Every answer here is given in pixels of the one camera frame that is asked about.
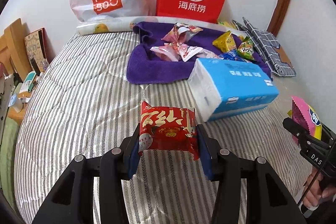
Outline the person's right hand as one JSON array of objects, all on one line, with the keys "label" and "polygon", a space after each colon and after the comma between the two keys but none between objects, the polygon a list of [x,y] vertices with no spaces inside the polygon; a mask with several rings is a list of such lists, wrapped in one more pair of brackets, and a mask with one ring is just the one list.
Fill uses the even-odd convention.
[{"label": "person's right hand", "polygon": [[303,205],[308,209],[317,207],[320,201],[329,200],[335,196],[335,186],[329,185],[324,190],[321,189],[319,183],[322,179],[323,175],[319,174],[303,199]]}]

